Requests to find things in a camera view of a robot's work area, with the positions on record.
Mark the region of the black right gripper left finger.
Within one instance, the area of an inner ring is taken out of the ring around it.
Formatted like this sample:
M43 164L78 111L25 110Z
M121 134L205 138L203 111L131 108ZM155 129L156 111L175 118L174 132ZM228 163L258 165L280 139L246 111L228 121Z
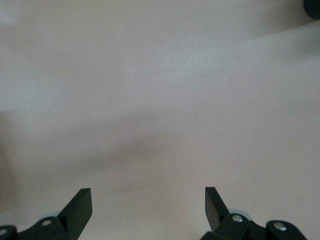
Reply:
M82 188L57 216L40 219L20 232L14 225L1 225L0 240L78 240L91 216L91 189Z

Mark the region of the black round object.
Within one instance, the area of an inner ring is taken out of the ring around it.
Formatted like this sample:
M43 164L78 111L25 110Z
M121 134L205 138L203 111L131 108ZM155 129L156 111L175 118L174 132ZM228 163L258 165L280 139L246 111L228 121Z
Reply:
M320 0L303 0L305 12L314 19L320 19Z

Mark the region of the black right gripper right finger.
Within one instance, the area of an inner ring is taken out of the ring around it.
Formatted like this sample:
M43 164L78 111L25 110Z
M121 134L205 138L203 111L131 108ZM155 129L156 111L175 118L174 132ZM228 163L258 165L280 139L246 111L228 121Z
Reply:
M231 213L215 187L205 188L205 214L211 228L200 240L307 240L292 223L270 220L265 227Z

